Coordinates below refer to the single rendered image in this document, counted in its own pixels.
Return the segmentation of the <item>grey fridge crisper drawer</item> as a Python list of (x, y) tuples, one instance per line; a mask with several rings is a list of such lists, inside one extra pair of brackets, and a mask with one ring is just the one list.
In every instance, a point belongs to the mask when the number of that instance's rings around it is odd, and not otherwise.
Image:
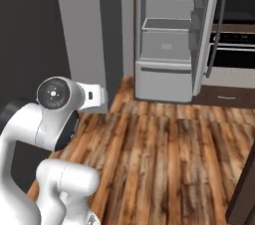
[(189, 60), (188, 34), (145, 32), (142, 34), (141, 56), (163, 60)]

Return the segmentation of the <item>dark brown cupboard run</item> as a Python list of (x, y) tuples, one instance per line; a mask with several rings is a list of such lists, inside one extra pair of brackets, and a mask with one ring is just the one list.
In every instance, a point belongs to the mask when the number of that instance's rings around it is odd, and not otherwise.
[(255, 88), (208, 86), (203, 79), (199, 94), (193, 98), (196, 104), (255, 109)]

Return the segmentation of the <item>plain grey fridge door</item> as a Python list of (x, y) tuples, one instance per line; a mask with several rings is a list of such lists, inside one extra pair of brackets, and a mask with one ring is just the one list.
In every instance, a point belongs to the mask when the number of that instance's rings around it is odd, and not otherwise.
[(108, 101), (93, 113), (108, 113), (124, 75), (122, 0), (59, 0), (71, 79), (99, 84)]

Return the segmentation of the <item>grey fridge shelf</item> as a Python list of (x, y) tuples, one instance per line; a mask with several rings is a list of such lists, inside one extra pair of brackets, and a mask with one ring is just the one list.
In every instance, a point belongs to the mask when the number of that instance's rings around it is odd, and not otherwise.
[(188, 32), (191, 27), (189, 19), (152, 19), (146, 18), (142, 29), (144, 31)]

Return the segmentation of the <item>grey fridge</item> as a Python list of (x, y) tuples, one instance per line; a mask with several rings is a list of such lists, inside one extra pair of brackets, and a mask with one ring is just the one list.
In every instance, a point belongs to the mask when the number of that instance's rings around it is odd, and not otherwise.
[(135, 0), (135, 97), (192, 100), (191, 36), (194, 0)]

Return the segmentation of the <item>grey freezer drawer front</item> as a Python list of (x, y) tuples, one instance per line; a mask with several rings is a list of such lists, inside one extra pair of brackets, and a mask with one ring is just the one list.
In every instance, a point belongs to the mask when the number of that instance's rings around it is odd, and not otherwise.
[(192, 99), (191, 74), (143, 72), (141, 67), (190, 70), (190, 64), (135, 62), (135, 96), (140, 100), (189, 103)]

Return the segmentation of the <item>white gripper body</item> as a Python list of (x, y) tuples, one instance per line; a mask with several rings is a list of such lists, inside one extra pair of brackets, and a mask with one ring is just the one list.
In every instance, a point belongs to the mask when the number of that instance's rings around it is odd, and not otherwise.
[(101, 88), (101, 106), (108, 103), (108, 91)]

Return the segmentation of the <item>dark brown counter side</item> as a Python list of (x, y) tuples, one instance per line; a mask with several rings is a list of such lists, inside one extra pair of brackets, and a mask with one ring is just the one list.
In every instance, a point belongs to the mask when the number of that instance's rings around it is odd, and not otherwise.
[(255, 206), (255, 159), (248, 160), (228, 205), (226, 220), (230, 225), (244, 225)]

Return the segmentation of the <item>grey fridge door with shelves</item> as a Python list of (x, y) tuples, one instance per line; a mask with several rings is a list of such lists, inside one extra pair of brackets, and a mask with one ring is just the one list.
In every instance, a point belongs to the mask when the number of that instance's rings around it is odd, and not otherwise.
[(207, 62), (211, 29), (217, 0), (193, 0), (191, 27), (189, 29), (189, 50), (191, 55), (192, 94), (200, 92)]

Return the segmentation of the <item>black built-in oven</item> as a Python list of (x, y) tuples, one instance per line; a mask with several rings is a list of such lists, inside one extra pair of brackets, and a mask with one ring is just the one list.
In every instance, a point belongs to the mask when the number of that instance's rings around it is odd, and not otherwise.
[[(209, 66), (221, 0), (217, 1), (208, 49)], [(226, 0), (220, 40), (208, 86), (255, 88), (255, 0)]]

